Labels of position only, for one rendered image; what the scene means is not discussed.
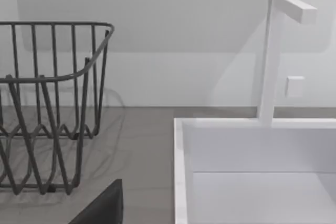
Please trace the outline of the tall white tap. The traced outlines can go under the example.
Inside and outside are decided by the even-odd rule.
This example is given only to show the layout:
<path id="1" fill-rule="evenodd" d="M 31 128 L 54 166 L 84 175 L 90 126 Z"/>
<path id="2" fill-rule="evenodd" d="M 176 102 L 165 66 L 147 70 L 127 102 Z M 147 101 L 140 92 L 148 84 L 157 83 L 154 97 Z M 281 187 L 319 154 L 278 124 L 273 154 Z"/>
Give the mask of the tall white tap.
<path id="1" fill-rule="evenodd" d="M 263 50 L 261 98 L 257 117 L 264 126 L 272 124 L 285 17 L 299 24 L 314 24 L 318 9 L 302 0 L 269 0 Z"/>

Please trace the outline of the white sink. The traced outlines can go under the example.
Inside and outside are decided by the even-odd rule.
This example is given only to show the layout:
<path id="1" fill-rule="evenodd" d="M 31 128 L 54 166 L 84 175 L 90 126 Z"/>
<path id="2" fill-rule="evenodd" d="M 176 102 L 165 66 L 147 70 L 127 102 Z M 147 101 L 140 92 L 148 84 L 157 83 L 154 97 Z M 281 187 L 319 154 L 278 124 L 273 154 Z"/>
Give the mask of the white sink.
<path id="1" fill-rule="evenodd" d="M 336 120 L 176 118 L 175 224 L 336 224 Z"/>

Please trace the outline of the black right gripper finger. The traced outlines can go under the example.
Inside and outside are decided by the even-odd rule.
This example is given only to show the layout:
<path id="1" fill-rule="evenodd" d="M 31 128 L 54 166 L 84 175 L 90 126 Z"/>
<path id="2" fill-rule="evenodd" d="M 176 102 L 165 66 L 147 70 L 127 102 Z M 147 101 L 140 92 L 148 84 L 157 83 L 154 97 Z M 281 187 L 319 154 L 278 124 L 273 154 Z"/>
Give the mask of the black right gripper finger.
<path id="1" fill-rule="evenodd" d="M 68 224 L 122 224 L 122 179 L 114 180 Z"/>

